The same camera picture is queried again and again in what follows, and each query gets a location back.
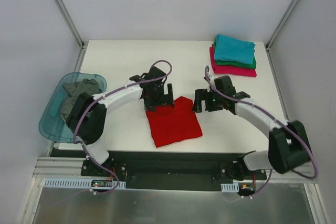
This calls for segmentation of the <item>red t shirt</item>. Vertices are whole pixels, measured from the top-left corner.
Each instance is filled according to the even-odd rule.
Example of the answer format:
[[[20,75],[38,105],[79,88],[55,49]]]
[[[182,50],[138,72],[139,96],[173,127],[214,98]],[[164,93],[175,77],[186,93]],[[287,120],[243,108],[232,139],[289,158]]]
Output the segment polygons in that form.
[[[179,97],[174,100],[174,107],[165,105],[157,107],[155,111],[145,112],[155,147],[168,146],[203,136],[192,107],[191,99]]]

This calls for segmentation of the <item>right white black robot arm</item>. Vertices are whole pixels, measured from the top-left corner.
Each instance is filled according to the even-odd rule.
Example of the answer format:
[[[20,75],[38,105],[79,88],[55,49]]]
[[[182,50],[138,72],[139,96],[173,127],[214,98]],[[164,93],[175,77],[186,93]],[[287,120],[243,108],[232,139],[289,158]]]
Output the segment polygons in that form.
[[[268,139],[266,151],[251,151],[237,158],[227,169],[236,180],[250,178],[256,170],[275,170],[279,174],[295,172],[311,161],[312,151],[304,125],[300,121],[282,121],[258,106],[244,91],[236,91],[229,76],[210,80],[209,87],[195,90],[193,112],[230,111],[260,130]]]

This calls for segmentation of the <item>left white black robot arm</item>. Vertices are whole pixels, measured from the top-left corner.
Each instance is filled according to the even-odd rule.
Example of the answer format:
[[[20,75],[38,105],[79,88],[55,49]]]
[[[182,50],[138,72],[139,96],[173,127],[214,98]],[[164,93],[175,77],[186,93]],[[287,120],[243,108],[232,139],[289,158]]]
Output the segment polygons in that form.
[[[79,139],[90,159],[94,160],[92,169],[99,176],[110,173],[109,153],[101,137],[108,113],[136,100],[144,101],[146,111],[157,111],[158,107],[174,107],[173,85],[166,83],[168,74],[158,67],[149,72],[130,77],[122,87],[101,94],[83,91],[76,99],[66,125],[73,132],[73,139]]]

